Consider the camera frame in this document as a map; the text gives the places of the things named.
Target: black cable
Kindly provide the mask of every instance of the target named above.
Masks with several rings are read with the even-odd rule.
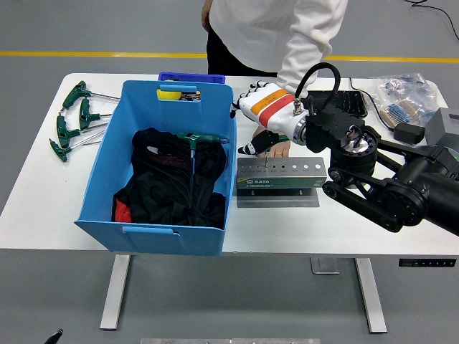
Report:
[[[299,98],[300,97],[301,91],[303,90],[303,87],[306,84],[306,81],[308,81],[308,79],[311,77],[312,74],[314,74],[318,70],[323,70],[323,69],[326,69],[326,68],[331,70],[333,72],[334,77],[335,77],[335,85],[333,86],[332,93],[330,94],[330,97],[329,97],[330,99],[326,100],[326,103],[329,102],[331,100],[331,98],[334,97],[334,95],[336,93],[338,93],[339,84],[341,82],[341,75],[339,74],[338,69],[335,66],[333,66],[332,64],[328,63],[328,62],[319,62],[318,64],[315,64],[314,66],[312,66],[309,69],[309,71],[306,74],[304,74],[303,79],[301,79],[300,84],[296,88],[295,98]]]
[[[360,145],[361,139],[364,137],[363,131],[361,131],[360,127],[357,125],[351,125],[349,130],[354,130],[356,131],[359,135],[357,136],[356,142],[353,145],[353,148],[357,148]]]
[[[391,128],[391,127],[389,127],[389,126],[387,125],[387,123],[382,119],[381,114],[380,114],[379,111],[378,111],[378,107],[377,107],[376,104],[374,103],[373,97],[372,97],[368,92],[365,92],[365,91],[363,91],[363,90],[360,90],[359,88],[355,88],[355,87],[352,85],[352,78],[349,78],[349,84],[351,85],[351,89],[352,89],[352,90],[356,90],[356,91],[359,91],[359,92],[362,92],[362,93],[365,93],[366,95],[368,95],[368,97],[370,98],[371,102],[373,103],[374,109],[376,110],[376,114],[378,115],[379,120],[381,121],[381,123],[384,124],[384,126],[387,128],[387,130],[389,130],[389,131],[394,131],[394,129]]]
[[[456,36],[456,38],[459,40],[459,36],[458,34],[456,33],[456,30],[454,28],[454,24],[453,24],[453,21],[451,20],[451,17],[448,15],[448,13],[446,13],[445,11],[443,11],[442,9],[439,9],[438,7],[434,7],[434,6],[428,6],[428,5],[421,5],[423,2],[427,2],[427,0],[420,0],[420,1],[411,1],[411,0],[405,0],[406,2],[409,2],[411,5],[411,7],[425,7],[426,9],[437,9],[438,11],[441,11],[443,12],[446,17],[450,20],[450,23],[451,23],[451,27],[453,28],[453,32],[454,32],[454,35]]]
[[[315,113],[314,113],[314,98],[313,98],[312,95],[309,95],[306,99],[308,101],[309,115],[314,116],[315,115]]]

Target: white table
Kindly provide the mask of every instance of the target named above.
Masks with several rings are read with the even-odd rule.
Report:
[[[81,80],[94,93],[120,97],[126,80],[157,80],[157,75],[107,75],[71,74],[62,81],[49,108],[37,138],[13,187],[0,216],[0,249],[60,249],[105,250],[106,248],[86,234],[73,221],[78,218],[87,180],[98,151],[97,145],[76,148],[63,163],[52,152],[48,139],[57,140],[55,121],[68,92]],[[247,92],[259,77],[228,77],[235,97]],[[368,90],[371,80],[353,80],[354,87]],[[318,78],[309,90],[331,90],[332,79]],[[349,81],[343,79],[341,90],[348,90]],[[116,102],[90,102],[91,113],[111,113]],[[441,94],[438,105],[447,107]],[[79,106],[70,108],[67,118],[69,129],[78,128]],[[373,126],[386,140],[393,140],[376,117],[371,106],[366,123]],[[237,115],[237,147],[250,141],[255,124],[240,112]],[[292,145],[291,156],[313,156],[306,147]],[[329,164],[329,151],[321,153]],[[377,178],[392,176],[383,167],[374,174]],[[416,227],[405,227],[393,234],[355,214],[346,207],[325,196],[318,190],[318,208],[239,209],[233,197],[227,233],[224,239],[225,254],[304,254],[307,257],[368,258],[380,255],[398,257],[456,257],[459,256],[459,237],[423,221]],[[113,278],[123,283],[128,266],[128,256],[115,260]],[[357,260],[361,276],[370,274],[369,290],[374,294],[376,285],[368,260]],[[122,288],[112,290],[115,299],[122,296]]]

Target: red cloth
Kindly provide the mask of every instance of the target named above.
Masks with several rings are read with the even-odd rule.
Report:
[[[115,222],[132,222],[131,208],[116,199]]]

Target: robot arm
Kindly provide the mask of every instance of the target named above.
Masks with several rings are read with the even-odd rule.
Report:
[[[337,202],[388,231],[397,232],[427,219],[459,236],[459,162],[447,148],[390,143],[362,119],[331,105],[315,110],[311,99],[308,104],[307,110],[299,107],[296,97],[265,83],[258,83],[233,103],[249,119],[275,133],[283,131],[294,143],[314,153],[330,149],[331,181],[325,182],[323,190]],[[269,142],[257,143],[253,151],[259,153],[263,144],[265,150],[275,144],[275,135],[268,136]],[[403,156],[404,164],[382,151]],[[383,180],[374,178],[376,163],[394,175]]]

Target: blue plastic bin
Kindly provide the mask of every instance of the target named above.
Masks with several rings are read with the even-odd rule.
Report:
[[[158,89],[201,92],[200,101],[159,100]],[[236,122],[230,119],[233,93],[225,84],[168,81],[127,81],[107,127],[75,222],[110,251],[218,256],[230,209],[236,163]],[[229,138],[223,147],[227,167],[214,191],[226,197],[224,228],[164,226],[112,222],[113,194],[132,176],[132,137],[153,127],[171,133],[200,132]]]

